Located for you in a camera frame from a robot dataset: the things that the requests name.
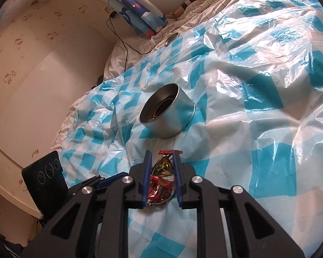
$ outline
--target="curtain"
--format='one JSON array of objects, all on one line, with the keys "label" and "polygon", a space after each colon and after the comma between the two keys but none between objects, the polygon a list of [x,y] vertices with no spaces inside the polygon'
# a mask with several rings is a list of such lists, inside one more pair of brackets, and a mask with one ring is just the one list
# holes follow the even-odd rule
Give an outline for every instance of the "curtain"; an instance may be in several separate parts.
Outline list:
[{"label": "curtain", "polygon": [[148,37],[163,29],[168,21],[156,6],[148,0],[101,0],[106,2],[138,32]]}]

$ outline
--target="blue and white checkered tablecloth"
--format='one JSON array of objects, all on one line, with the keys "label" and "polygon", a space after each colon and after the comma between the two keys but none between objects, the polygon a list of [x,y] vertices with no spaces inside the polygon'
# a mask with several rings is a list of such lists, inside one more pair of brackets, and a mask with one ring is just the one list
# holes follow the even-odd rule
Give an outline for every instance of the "blue and white checkered tablecloth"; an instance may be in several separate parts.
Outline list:
[{"label": "blue and white checkered tablecloth", "polygon": [[[139,123],[175,82],[191,124],[160,140]],[[317,0],[240,0],[103,82],[78,104],[59,152],[69,186],[108,177],[145,151],[183,150],[215,185],[242,185],[309,257],[323,240],[323,8]],[[176,199],[131,210],[130,257],[196,257],[196,211]]]}]

